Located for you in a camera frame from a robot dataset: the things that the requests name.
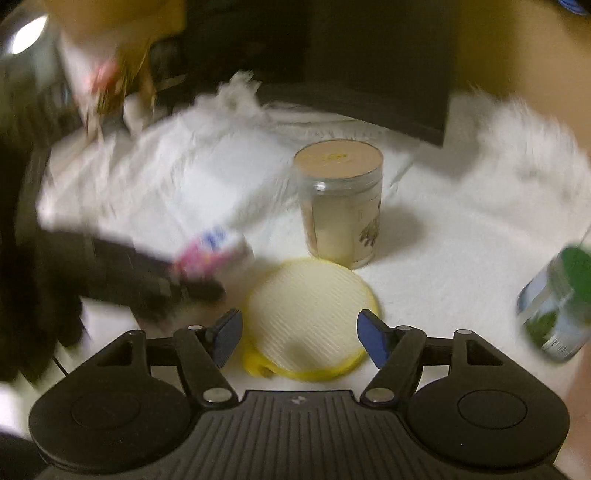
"green bottle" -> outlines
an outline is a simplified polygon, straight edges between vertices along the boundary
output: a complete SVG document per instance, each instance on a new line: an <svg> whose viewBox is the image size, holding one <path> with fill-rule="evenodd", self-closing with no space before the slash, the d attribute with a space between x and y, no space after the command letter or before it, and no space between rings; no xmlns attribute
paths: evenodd
<svg viewBox="0 0 591 480"><path fill-rule="evenodd" d="M566 362L591 338L591 255L565 247L519 295L521 317L532 342Z"/></svg>

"black glove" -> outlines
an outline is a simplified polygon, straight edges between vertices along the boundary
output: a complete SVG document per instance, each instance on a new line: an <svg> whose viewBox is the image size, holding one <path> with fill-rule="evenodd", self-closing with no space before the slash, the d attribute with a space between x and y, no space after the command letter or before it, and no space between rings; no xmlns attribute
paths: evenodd
<svg viewBox="0 0 591 480"><path fill-rule="evenodd" d="M81 340L81 296L158 321L183 300L224 294L214 280L176 278L168 262L132 246L41 230L35 202L47 159L48 152L34 153L25 169L25 159L0 144L0 381L21 371L34 382L56 342L69 347Z"/></svg>

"plastic jar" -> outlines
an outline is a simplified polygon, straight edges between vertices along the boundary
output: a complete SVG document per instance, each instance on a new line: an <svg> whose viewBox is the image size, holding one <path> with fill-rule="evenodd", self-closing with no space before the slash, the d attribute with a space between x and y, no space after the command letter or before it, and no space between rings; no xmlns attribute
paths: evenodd
<svg viewBox="0 0 591 480"><path fill-rule="evenodd" d="M518 308L533 343L557 362L591 339L591 255L566 247L528 283Z"/></svg>
<svg viewBox="0 0 591 480"><path fill-rule="evenodd" d="M295 155L301 215L312 255L348 268L372 259L383 163L379 149L357 140L322 141Z"/></svg>

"green bottle cap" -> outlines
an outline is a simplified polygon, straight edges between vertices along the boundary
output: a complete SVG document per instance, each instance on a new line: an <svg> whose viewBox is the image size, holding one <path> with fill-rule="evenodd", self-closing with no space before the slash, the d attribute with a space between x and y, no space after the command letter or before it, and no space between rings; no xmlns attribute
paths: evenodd
<svg viewBox="0 0 591 480"><path fill-rule="evenodd" d="M566 247L560 258L570 287L580 300L591 304L591 255L578 247Z"/></svg>

